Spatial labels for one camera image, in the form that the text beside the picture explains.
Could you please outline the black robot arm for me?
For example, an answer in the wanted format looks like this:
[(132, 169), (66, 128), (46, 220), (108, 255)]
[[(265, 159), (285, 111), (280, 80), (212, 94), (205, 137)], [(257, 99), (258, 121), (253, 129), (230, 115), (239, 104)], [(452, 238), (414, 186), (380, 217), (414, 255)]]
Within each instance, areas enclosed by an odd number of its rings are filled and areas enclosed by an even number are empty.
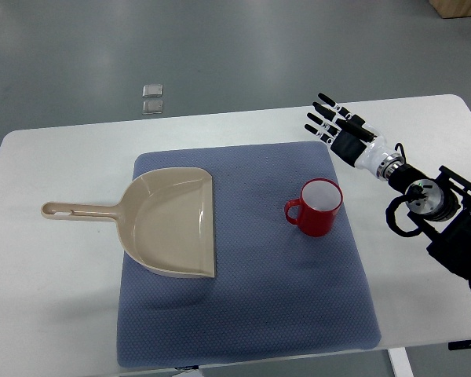
[(471, 182), (445, 166), (427, 177), (407, 163), (401, 143), (384, 168), (382, 177), (400, 193), (385, 210), (388, 227), (405, 238), (426, 235), (429, 255), (471, 292)]

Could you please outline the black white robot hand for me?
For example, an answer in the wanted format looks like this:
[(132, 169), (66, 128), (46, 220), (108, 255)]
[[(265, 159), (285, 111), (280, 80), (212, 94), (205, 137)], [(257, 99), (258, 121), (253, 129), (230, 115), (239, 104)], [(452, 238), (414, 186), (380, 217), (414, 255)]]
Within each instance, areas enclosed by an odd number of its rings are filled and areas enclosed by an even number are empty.
[(319, 138), (342, 161), (368, 170), (387, 181), (405, 163), (404, 153), (387, 145), (385, 137), (370, 123), (324, 93), (318, 94), (313, 111), (307, 114), (305, 129)]

